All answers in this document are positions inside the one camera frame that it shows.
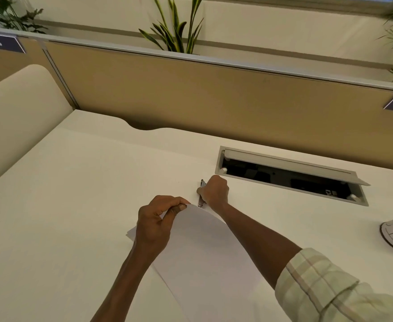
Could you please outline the person's right hand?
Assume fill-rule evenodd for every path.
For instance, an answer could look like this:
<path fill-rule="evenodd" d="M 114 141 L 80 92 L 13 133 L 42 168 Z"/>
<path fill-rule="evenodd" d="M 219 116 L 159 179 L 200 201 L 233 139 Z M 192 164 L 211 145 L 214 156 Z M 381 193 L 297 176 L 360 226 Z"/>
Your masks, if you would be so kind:
<path fill-rule="evenodd" d="M 208 182 L 197 189 L 197 194 L 217 214 L 221 214 L 228 204 L 229 186 L 227 180 L 213 175 Z"/>

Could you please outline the person's left hand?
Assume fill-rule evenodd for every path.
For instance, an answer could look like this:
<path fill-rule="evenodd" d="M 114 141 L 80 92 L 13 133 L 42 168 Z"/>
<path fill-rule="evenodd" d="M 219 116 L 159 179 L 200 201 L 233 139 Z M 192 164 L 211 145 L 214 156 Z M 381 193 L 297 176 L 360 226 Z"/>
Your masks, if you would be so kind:
<path fill-rule="evenodd" d="M 170 238 L 172 225 L 162 225 L 166 211 L 176 205 L 190 202 L 182 197 L 157 195 L 148 205 L 139 209 L 134 253 L 147 264 L 151 264 L 165 249 Z"/>

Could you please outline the white paper sheet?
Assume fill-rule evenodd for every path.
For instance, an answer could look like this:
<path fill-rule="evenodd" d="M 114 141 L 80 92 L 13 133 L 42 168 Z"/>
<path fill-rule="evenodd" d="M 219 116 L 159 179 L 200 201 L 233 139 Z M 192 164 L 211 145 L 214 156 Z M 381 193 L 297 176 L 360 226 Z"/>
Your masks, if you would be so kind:
<path fill-rule="evenodd" d="M 140 302 L 148 322 L 262 322 L 253 298 L 261 274 L 227 225 L 189 204 L 175 218 L 165 249 L 152 265 L 166 290 Z"/>

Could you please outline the person's left forearm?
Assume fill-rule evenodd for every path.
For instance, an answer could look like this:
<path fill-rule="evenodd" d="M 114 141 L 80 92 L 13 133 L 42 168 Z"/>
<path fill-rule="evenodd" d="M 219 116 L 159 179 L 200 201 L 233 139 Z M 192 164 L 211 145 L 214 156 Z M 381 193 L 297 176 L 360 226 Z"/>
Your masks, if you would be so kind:
<path fill-rule="evenodd" d="M 135 241 L 113 285 L 90 322 L 125 322 L 135 293 L 150 265 L 165 249 L 167 240 Z"/>

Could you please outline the person's right forearm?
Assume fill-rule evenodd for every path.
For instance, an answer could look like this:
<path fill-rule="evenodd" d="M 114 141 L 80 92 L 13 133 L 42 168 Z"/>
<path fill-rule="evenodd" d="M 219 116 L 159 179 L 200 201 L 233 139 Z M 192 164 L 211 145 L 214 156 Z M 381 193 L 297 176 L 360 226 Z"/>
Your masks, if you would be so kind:
<path fill-rule="evenodd" d="M 276 288 L 281 272 L 302 248 L 222 200 L 211 208 L 224 220 L 258 271 Z"/>

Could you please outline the tan desk partition panel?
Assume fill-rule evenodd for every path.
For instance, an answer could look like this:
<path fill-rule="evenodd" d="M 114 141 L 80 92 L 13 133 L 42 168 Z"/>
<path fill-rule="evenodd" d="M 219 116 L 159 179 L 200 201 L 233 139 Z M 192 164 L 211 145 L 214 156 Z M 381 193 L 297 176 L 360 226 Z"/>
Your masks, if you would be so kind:
<path fill-rule="evenodd" d="M 75 109 L 393 169 L 393 83 L 0 28 L 0 80 L 45 67 Z"/>

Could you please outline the snake plant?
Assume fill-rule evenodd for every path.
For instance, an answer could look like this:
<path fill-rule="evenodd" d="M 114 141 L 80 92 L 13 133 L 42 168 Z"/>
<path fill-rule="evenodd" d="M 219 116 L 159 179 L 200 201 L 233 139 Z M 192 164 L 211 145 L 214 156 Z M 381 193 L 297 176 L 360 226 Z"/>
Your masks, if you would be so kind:
<path fill-rule="evenodd" d="M 157 41 L 157 39 L 149 33 L 139 29 L 142 36 L 148 41 L 156 44 L 157 47 L 162 51 L 193 54 L 196 42 L 203 27 L 203 18 L 196 26 L 194 26 L 196 23 L 196 15 L 203 0 L 192 0 L 189 21 L 183 22 L 180 21 L 178 7 L 175 0 L 167 0 L 169 11 L 172 17 L 172 30 L 168 28 L 166 17 L 163 13 L 160 1 L 153 1 L 156 4 L 159 14 L 161 15 L 162 21 L 158 21 L 157 24 L 152 23 L 151 31 L 164 43 L 165 46 L 163 47 Z"/>

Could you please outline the cream side divider panel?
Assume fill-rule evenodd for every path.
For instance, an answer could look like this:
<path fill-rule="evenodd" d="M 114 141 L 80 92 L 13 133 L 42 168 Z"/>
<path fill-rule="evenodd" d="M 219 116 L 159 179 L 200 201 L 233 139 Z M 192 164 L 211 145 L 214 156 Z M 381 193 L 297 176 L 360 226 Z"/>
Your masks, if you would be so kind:
<path fill-rule="evenodd" d="M 72 111 L 41 65 L 29 65 L 0 81 L 0 177 Z"/>

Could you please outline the leafy green plant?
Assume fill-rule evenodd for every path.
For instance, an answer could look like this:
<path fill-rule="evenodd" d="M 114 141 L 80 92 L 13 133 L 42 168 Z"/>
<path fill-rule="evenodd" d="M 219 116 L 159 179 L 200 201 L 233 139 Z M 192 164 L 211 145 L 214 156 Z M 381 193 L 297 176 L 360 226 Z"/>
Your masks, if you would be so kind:
<path fill-rule="evenodd" d="M 37 23 L 38 16 L 43 9 L 17 10 L 16 0 L 0 0 L 0 26 L 8 30 L 18 30 L 46 34 L 47 27 Z"/>

